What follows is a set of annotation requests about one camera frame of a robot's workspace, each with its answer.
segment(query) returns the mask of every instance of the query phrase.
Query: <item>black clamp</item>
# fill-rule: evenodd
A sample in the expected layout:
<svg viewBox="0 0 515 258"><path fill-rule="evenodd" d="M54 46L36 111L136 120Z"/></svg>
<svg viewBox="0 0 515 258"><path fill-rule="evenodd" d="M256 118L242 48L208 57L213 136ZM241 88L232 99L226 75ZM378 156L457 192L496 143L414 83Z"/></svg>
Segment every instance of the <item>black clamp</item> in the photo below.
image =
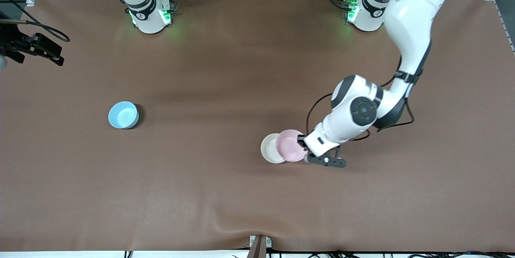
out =
<svg viewBox="0 0 515 258"><path fill-rule="evenodd" d="M408 74L403 71L396 71L393 76L395 78L404 80L404 82L406 82L406 83L412 83L414 85L414 84L417 84L421 75L422 75L422 70L420 70L420 73L418 73L416 75L411 75L411 74Z"/></svg>
<svg viewBox="0 0 515 258"><path fill-rule="evenodd" d="M370 13L372 18L380 18L383 16L386 7L375 7L368 0L362 0L363 8Z"/></svg>
<svg viewBox="0 0 515 258"><path fill-rule="evenodd" d="M143 10L136 10L144 7L145 5L150 5ZM147 20L148 16L154 11L156 8L156 0L145 0L145 2L140 3L138 5L128 5L130 9L130 12L132 12L132 15L135 16L138 20Z"/></svg>
<svg viewBox="0 0 515 258"><path fill-rule="evenodd" d="M306 143L304 142L304 138L304 135L299 135L297 141L301 146L307 148ZM331 156L331 151L335 151L334 156ZM347 162L345 161L345 159L338 157L338 155L340 155L340 146L332 148L326 153L320 155L319 157L315 157L315 154L309 152L306 155L306 157L304 157L304 161L310 164L343 168L347 165Z"/></svg>

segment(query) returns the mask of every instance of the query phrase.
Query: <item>brown table surface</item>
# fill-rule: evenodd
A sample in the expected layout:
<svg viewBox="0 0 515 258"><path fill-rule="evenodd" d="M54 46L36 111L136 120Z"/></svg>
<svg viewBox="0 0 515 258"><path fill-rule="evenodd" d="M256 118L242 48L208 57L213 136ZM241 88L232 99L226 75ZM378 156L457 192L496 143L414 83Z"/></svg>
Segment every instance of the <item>brown table surface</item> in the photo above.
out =
<svg viewBox="0 0 515 258"><path fill-rule="evenodd" d="M182 0L156 35L118 0L35 3L72 41L63 67L27 56L1 73L0 250L265 234L278 250L515 251L515 56L493 2L445 2L415 123L344 144L344 169L270 164L260 143L304 131L347 75L388 80L399 53L384 29L343 25L327 0ZM143 108L134 130L108 124L122 100Z"/></svg>

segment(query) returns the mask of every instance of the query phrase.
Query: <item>black bracket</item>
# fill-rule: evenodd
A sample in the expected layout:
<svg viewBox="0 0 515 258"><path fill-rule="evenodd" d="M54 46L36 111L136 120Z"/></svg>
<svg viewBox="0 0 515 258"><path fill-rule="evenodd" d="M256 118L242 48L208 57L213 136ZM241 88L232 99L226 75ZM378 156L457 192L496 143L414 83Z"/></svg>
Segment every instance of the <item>black bracket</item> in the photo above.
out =
<svg viewBox="0 0 515 258"><path fill-rule="evenodd" d="M304 148L307 148L306 143L304 142L304 135L299 135L298 142L301 146ZM323 166L330 166L330 167L338 167L338 168L344 168L347 165L347 162L345 159L342 159L341 157L338 157L340 155L340 146L337 146L328 152L320 155L319 157L315 157L315 154L309 152L306 157L304 157L304 161L309 164L317 164L317 165L323 165Z"/></svg>
<svg viewBox="0 0 515 258"><path fill-rule="evenodd" d="M422 70L420 70L420 73L418 73L416 75L411 75L411 74L408 74L403 71L396 71L393 76L395 78L404 80L404 82L406 82L406 83L412 83L414 85L414 84L417 84L421 75L422 75Z"/></svg>
<svg viewBox="0 0 515 258"><path fill-rule="evenodd" d="M0 19L9 18L0 12ZM61 49L62 47L43 34L35 33L30 37L21 33L17 25L0 24L0 56L23 63L25 59L23 54L30 54L47 58L58 66L62 66L64 58L61 57Z"/></svg>

